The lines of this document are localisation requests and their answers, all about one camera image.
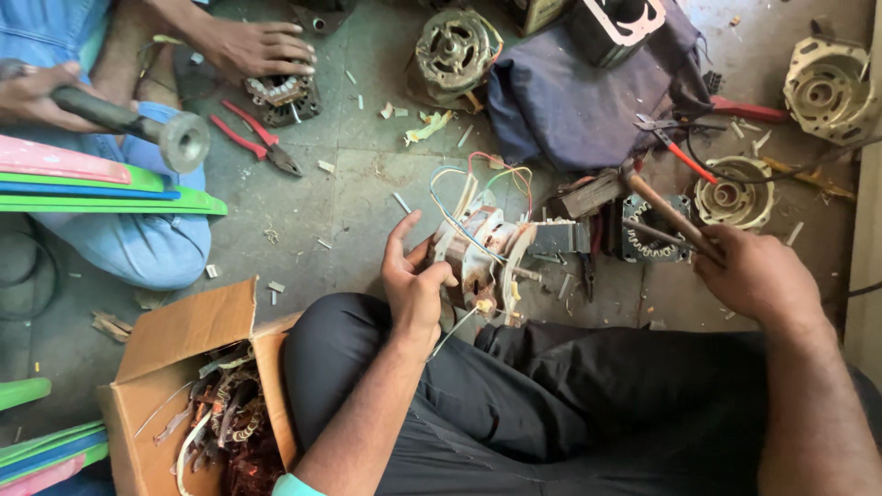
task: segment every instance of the wire bundle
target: wire bundle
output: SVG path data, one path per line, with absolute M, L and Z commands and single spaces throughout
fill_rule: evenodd
M 460 169 L 458 167 L 449 166 L 449 165 L 445 165 L 445 166 L 442 166 L 442 167 L 435 169 L 435 171 L 432 172 L 432 178 L 429 182 L 429 193 L 432 197 L 432 201 L 434 201 L 435 205 L 438 206 L 438 209 L 441 210 L 441 215 L 444 216 L 445 221 L 447 221 L 448 224 L 450 224 L 454 229 L 456 229 L 456 231 L 458 233 L 460 233 L 463 237 L 468 239 L 469 243 L 477 246 L 478 249 L 480 249 L 482 252 L 487 253 L 493 259 L 496 259 L 496 260 L 504 263 L 504 262 L 506 262 L 506 259 L 502 255 L 499 255 L 498 253 L 491 252 L 483 244 L 479 243 L 478 240 L 475 239 L 475 237 L 473 237 L 471 234 L 468 233 L 466 228 L 463 227 L 463 225 L 458 220 L 466 213 L 468 206 L 470 206 L 472 204 L 472 201 L 475 199 L 475 192 L 477 191 L 477 188 L 478 188 L 478 180 L 474 176 L 474 174 L 472 173 L 472 157 L 474 157 L 477 154 L 484 156 L 484 157 L 487 157 L 488 159 L 490 159 L 494 162 L 501 163 L 502 165 L 506 166 L 506 168 L 508 168 L 508 170 L 504 170 L 504 171 L 500 172 L 499 174 L 496 174 L 495 176 L 493 176 L 489 180 L 487 185 L 484 187 L 484 189 L 482 190 L 482 194 L 484 194 L 484 192 L 486 192 L 490 188 L 490 185 L 493 184 L 493 182 L 496 181 L 497 179 L 499 179 L 501 176 L 504 176 L 506 174 L 514 174 L 517 178 L 519 178 L 521 181 L 523 181 L 524 185 L 526 186 L 526 190 L 524 190 L 521 187 L 521 185 L 518 183 L 518 181 L 515 180 L 515 185 L 518 187 L 518 189 L 522 193 L 524 193 L 524 195 L 527 196 L 527 203 L 528 203 L 527 218 L 529 218 L 530 214 L 533 213 L 533 193 L 530 191 L 530 182 L 533 180 L 533 171 L 526 168 L 526 167 L 515 168 L 512 166 L 509 166 L 509 165 L 502 163 L 499 160 L 497 160 L 497 159 L 495 159 L 495 158 L 493 158 L 483 152 L 473 152 L 471 155 L 468 156 L 468 171 L 465 171 L 465 170 Z M 522 170 L 529 173 L 529 175 L 530 175 L 529 180 L 525 179 L 520 174 L 520 172 Z M 460 201 L 459 201 L 459 203 L 457 203 L 456 208 L 453 210 L 453 214 L 451 214 L 447 210 L 447 208 L 444 206 L 444 204 L 441 203 L 441 200 L 438 198 L 437 193 L 435 193 L 435 182 L 441 176 L 443 176 L 444 174 L 447 174 L 449 172 L 453 172 L 455 174 L 464 174 L 466 176 L 466 184 L 462 188 L 462 193 L 460 195 Z

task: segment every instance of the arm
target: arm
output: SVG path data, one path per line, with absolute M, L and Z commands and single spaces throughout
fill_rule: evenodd
M 456 285 L 456 279 L 446 262 L 419 271 L 428 240 L 403 255 L 402 239 L 420 215 L 416 210 L 405 217 L 386 244 L 382 272 L 392 308 L 389 341 L 294 470 L 297 478 L 328 496 L 369 496 L 377 490 L 441 333 L 438 289 L 442 283 Z
M 295 37 L 303 30 L 295 24 L 217 19 L 190 0 L 143 1 L 222 72 L 230 84 L 240 85 L 248 77 L 315 72 L 308 64 L 316 62 L 316 50 Z
M 769 411 L 759 492 L 882 493 L 882 459 L 839 352 L 818 285 L 774 237 L 715 226 L 727 269 L 704 257 L 696 272 L 729 308 L 766 330 Z

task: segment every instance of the man's left hand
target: man's left hand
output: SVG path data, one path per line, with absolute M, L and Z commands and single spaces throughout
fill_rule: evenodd
M 421 215 L 419 210 L 408 214 L 389 234 L 381 272 L 392 308 L 391 339 L 404 342 L 415 357 L 425 360 L 441 335 L 438 325 L 441 284 L 452 287 L 458 283 L 447 262 L 435 262 L 422 270 L 429 239 L 405 256 L 404 236 L 419 222 Z
M 239 86 L 245 78 L 315 73 L 311 64 L 317 60 L 316 50 L 296 37 L 302 31 L 289 22 L 211 18 L 198 33 L 191 33 L 191 41 L 231 85 Z

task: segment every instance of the wire cutter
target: wire cutter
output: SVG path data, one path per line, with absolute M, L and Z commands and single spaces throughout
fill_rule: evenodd
M 229 128 L 219 117 L 215 114 L 211 114 L 212 122 L 220 127 L 220 130 L 224 132 L 227 136 L 230 137 L 233 141 L 238 143 L 239 145 L 248 148 L 252 152 L 254 152 L 258 156 L 258 160 L 270 159 L 270 162 L 273 163 L 279 169 L 282 169 L 286 172 L 294 174 L 298 177 L 303 177 L 303 172 L 300 170 L 300 166 L 297 165 L 297 161 L 291 158 L 291 155 L 288 154 L 285 150 L 282 150 L 279 147 L 279 137 L 275 134 L 270 134 L 264 129 L 264 126 L 260 125 L 260 123 L 254 117 L 250 116 L 248 112 L 240 109 L 230 100 L 221 100 L 220 103 L 235 112 L 239 117 L 244 119 L 248 125 L 260 136 L 260 138 L 266 143 L 269 148 L 264 148 L 257 143 L 253 143 L 248 141 L 247 139 L 239 136 L 232 129 Z
M 644 131 L 652 132 L 652 134 L 654 134 L 656 138 L 660 139 L 661 142 L 664 143 L 664 145 L 668 148 L 668 150 L 672 154 L 676 155 L 676 157 L 678 159 L 682 160 L 686 165 L 691 167 L 692 170 L 698 172 L 699 176 L 704 177 L 707 180 L 707 182 L 710 184 L 717 184 L 716 177 L 714 177 L 710 172 L 707 172 L 706 170 L 702 169 L 701 166 L 699 166 L 697 163 L 695 163 L 695 161 L 693 159 L 686 156 L 686 154 L 683 153 L 683 150 L 681 150 L 680 147 L 678 147 L 676 145 L 676 143 L 674 143 L 668 137 L 668 135 L 665 134 L 664 131 L 662 131 L 662 129 L 669 128 L 669 127 L 688 127 L 687 123 L 683 123 L 683 125 L 677 123 L 676 121 L 663 121 L 661 123 L 656 123 L 652 118 L 650 118 L 649 116 L 645 116 L 643 114 L 637 114 L 637 117 L 643 122 L 642 123 L 634 123 L 634 125 L 636 125 L 637 127 L 639 127 L 640 129 L 642 129 Z

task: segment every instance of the pink plastic strip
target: pink plastic strip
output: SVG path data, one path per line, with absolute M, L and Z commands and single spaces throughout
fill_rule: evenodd
M 86 454 L 81 453 L 69 460 L 56 463 L 43 470 L 37 470 L 33 474 L 27 474 L 15 480 L 0 485 L 2 496 L 31 496 L 51 485 L 56 485 L 63 480 L 73 477 L 86 461 Z
M 0 172 L 131 184 L 123 164 L 0 134 Z

